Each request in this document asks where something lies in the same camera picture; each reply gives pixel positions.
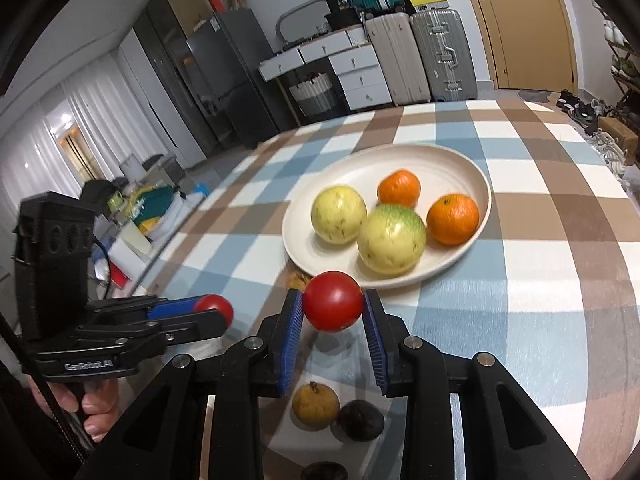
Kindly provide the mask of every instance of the human hand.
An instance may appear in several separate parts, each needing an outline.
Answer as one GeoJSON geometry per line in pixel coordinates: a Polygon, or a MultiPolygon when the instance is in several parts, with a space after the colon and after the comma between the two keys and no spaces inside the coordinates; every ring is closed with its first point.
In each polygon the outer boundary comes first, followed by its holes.
{"type": "MultiPolygon", "coordinates": [[[[52,416],[40,390],[30,376],[29,386],[38,406],[47,415],[52,416]]],[[[49,387],[60,407],[69,413],[78,411],[76,396],[64,385],[49,383],[49,387]]],[[[98,387],[91,393],[84,394],[82,410],[88,415],[84,422],[84,430],[94,442],[100,442],[118,420],[118,380],[105,379],[98,382],[98,387]]]]}

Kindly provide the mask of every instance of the drawer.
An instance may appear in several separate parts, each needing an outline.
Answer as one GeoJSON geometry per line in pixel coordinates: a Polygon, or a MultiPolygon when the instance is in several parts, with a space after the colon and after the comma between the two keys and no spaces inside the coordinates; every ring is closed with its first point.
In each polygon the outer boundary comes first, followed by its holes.
{"type": "Polygon", "coordinates": [[[367,35],[364,33],[364,27],[350,28],[347,30],[347,36],[353,46],[368,43],[367,35]]]}
{"type": "Polygon", "coordinates": [[[331,66],[334,67],[336,75],[379,64],[376,51],[373,50],[371,45],[352,48],[346,52],[331,56],[329,60],[331,61],[331,66]]]}
{"type": "Polygon", "coordinates": [[[260,74],[265,81],[274,79],[275,77],[304,65],[302,56],[296,48],[287,50],[276,57],[272,57],[260,63],[260,74]]]}
{"type": "Polygon", "coordinates": [[[355,90],[356,88],[364,88],[367,86],[375,86],[386,84],[385,76],[379,66],[369,66],[360,70],[352,70],[346,74],[338,76],[342,89],[355,90]]]}
{"type": "Polygon", "coordinates": [[[357,88],[344,93],[351,110],[359,110],[369,106],[382,105],[391,102],[391,95],[386,84],[357,88]]]}
{"type": "Polygon", "coordinates": [[[328,34],[327,36],[318,38],[311,43],[300,45],[299,47],[300,54],[302,54],[302,59],[305,60],[305,63],[311,63],[316,59],[330,56],[347,48],[351,48],[351,41],[344,30],[336,32],[335,34],[328,34]]]}

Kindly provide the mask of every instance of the window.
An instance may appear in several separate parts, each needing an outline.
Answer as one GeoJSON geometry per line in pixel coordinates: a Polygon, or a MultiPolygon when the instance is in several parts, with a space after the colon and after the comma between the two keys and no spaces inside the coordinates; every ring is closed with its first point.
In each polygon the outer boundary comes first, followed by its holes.
{"type": "Polygon", "coordinates": [[[83,182],[104,179],[104,174],[78,127],[62,88],[56,87],[42,99],[47,128],[56,139],[66,160],[76,168],[83,182]]]}

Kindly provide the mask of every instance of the white curtain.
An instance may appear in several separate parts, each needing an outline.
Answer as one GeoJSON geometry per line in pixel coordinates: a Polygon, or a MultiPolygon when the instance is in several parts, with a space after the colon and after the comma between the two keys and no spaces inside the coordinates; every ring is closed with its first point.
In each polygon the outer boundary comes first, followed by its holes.
{"type": "Polygon", "coordinates": [[[78,197],[82,180],[47,129],[39,103],[0,140],[0,265],[13,272],[11,255],[20,201],[45,191],[78,197]]]}
{"type": "Polygon", "coordinates": [[[168,153],[124,79],[112,54],[89,63],[62,82],[84,138],[105,177],[121,176],[133,154],[140,162],[168,153]]]}

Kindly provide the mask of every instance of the checkered tablecloth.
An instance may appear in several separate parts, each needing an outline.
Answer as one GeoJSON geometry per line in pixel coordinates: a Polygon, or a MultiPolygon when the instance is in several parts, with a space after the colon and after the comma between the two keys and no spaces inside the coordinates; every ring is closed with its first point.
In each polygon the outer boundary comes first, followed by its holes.
{"type": "MultiPolygon", "coordinates": [[[[441,351],[493,353],[536,401],[594,480],[620,468],[638,438],[640,219],[570,120],[519,100],[425,104],[305,126],[258,147],[202,203],[150,268],[138,293],[222,294],[236,319],[197,358],[254,334],[280,311],[292,264],[281,237],[289,200],[329,164],[388,143],[434,142],[473,159],[494,194],[487,228],[453,267],[381,293],[386,310],[441,351]]],[[[309,433],[287,400],[261,405],[266,478],[299,478],[318,460],[350,478],[398,478],[404,403],[375,386],[362,324],[337,335],[305,325],[296,380],[316,378],[341,402],[386,415],[368,443],[309,433]]],[[[452,397],[456,407],[457,399],[452,397]]],[[[464,475],[454,409],[456,471],[464,475]]]]}

